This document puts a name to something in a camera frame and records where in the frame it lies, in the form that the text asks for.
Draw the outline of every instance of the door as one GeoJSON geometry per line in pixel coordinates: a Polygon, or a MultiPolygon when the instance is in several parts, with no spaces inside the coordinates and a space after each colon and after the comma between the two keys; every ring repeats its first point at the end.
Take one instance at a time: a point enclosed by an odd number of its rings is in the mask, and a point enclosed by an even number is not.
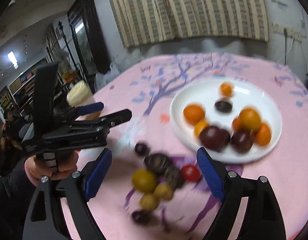
{"type": "Polygon", "coordinates": [[[95,74],[97,72],[105,74],[110,69],[110,57],[94,0],[76,0],[67,16],[80,63],[94,92],[95,74]]]}

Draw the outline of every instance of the fluorescent lamp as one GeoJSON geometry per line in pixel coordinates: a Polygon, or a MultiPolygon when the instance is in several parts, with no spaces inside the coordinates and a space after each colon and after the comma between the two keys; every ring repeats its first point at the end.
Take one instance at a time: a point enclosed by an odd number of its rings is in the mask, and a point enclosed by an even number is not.
{"type": "Polygon", "coordinates": [[[11,51],[11,52],[8,54],[8,58],[9,58],[9,60],[13,63],[14,68],[17,69],[17,68],[19,67],[19,66],[18,66],[18,61],[16,60],[13,51],[11,51]]]}
{"type": "Polygon", "coordinates": [[[80,29],[82,29],[84,27],[84,23],[82,22],[76,29],[75,29],[75,33],[78,33],[78,31],[80,29]]]}

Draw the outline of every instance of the red cherry tomato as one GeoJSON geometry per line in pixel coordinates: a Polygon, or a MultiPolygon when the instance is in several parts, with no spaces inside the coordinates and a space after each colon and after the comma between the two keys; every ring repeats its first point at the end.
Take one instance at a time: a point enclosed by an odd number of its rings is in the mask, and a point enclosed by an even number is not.
{"type": "Polygon", "coordinates": [[[181,169],[181,173],[187,181],[197,182],[201,178],[201,172],[193,164],[184,165],[181,169]]]}

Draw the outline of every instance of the metal screw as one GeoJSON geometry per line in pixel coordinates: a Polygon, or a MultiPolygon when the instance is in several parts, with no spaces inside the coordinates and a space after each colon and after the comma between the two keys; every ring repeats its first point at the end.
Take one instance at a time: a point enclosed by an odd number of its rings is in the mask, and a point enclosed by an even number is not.
{"type": "Polygon", "coordinates": [[[72,176],[72,178],[77,178],[80,175],[81,175],[81,173],[79,171],[74,171],[71,176],[72,176]]]}
{"type": "Polygon", "coordinates": [[[237,176],[237,173],[235,171],[229,171],[228,174],[231,178],[235,178],[237,176]]]}
{"type": "Polygon", "coordinates": [[[44,177],[41,178],[41,181],[42,181],[43,183],[47,182],[48,180],[49,180],[49,177],[48,177],[48,176],[44,176],[44,177]]]}
{"type": "Polygon", "coordinates": [[[268,179],[265,176],[260,176],[259,180],[263,183],[268,181],[268,179]]]}

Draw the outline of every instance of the yellow fruit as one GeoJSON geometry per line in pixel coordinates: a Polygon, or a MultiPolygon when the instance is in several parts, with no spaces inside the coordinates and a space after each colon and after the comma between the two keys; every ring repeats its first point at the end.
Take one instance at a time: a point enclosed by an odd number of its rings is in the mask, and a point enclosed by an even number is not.
{"type": "Polygon", "coordinates": [[[185,117],[185,120],[191,124],[195,125],[205,117],[205,110],[200,106],[196,104],[187,105],[184,110],[183,114],[185,117]]]}
{"type": "Polygon", "coordinates": [[[158,207],[159,200],[153,194],[145,194],[140,199],[140,205],[142,209],[151,211],[155,210],[158,207]]]}
{"type": "Polygon", "coordinates": [[[162,182],[158,184],[154,190],[154,196],[157,199],[171,200],[174,196],[174,192],[166,182],[162,182]]]}
{"type": "Polygon", "coordinates": [[[137,170],[133,174],[132,183],[136,190],[143,193],[153,192],[158,184],[156,175],[144,169],[137,170]]]}
{"type": "Polygon", "coordinates": [[[230,82],[224,82],[220,86],[223,96],[230,97],[233,93],[233,85],[230,82]]]}
{"type": "Polygon", "coordinates": [[[255,135],[255,142],[259,146],[266,146],[270,143],[271,138],[272,138],[271,129],[265,123],[262,123],[262,126],[255,135]]]}
{"type": "Polygon", "coordinates": [[[236,117],[232,122],[232,128],[234,132],[237,132],[241,129],[241,118],[236,117]]]}
{"type": "Polygon", "coordinates": [[[259,113],[251,108],[246,108],[239,114],[241,120],[241,127],[245,130],[258,132],[262,125],[259,113]]]}
{"type": "Polygon", "coordinates": [[[199,134],[201,133],[201,131],[203,131],[204,128],[206,128],[207,126],[209,126],[209,123],[206,122],[204,119],[199,121],[195,126],[194,126],[194,135],[196,137],[199,136],[199,134]]]}

